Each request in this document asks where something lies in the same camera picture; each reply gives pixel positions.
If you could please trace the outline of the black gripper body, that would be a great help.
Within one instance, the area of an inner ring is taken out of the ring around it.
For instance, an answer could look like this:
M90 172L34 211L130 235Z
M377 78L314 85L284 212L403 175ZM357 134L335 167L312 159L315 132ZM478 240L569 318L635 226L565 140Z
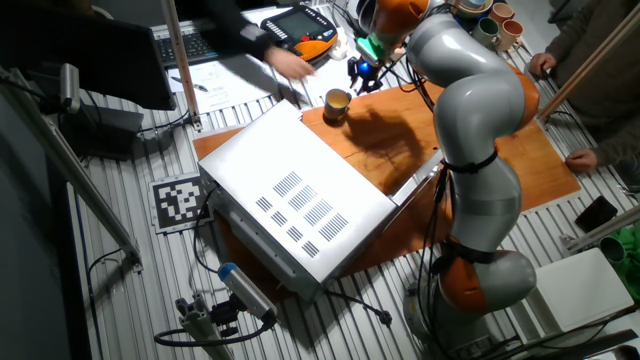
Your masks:
M369 63L363 56L356 62L356 75L362 80L363 85L373 84L378 80L381 67Z

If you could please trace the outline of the bare hand black sleeve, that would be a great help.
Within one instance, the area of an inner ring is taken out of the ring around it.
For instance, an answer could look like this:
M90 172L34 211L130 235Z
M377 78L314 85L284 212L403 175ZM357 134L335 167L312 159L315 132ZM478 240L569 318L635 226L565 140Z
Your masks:
M315 68L295 54L278 47L269 47L264 61L287 79L302 80L315 73Z

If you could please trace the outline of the right hand olive sleeve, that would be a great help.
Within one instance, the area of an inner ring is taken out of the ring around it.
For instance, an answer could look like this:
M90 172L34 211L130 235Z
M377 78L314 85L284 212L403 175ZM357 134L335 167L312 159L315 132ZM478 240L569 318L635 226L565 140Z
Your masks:
M556 65L557 61L551 54L537 53L529 62L529 72L538 78L544 78Z

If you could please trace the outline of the left hand olive sleeve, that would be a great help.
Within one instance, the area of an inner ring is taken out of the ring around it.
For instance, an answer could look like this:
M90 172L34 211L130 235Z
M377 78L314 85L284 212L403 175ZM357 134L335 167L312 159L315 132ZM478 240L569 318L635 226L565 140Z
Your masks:
M592 149L580 149L565 158L566 166L574 173L589 173L598 168L598 160Z

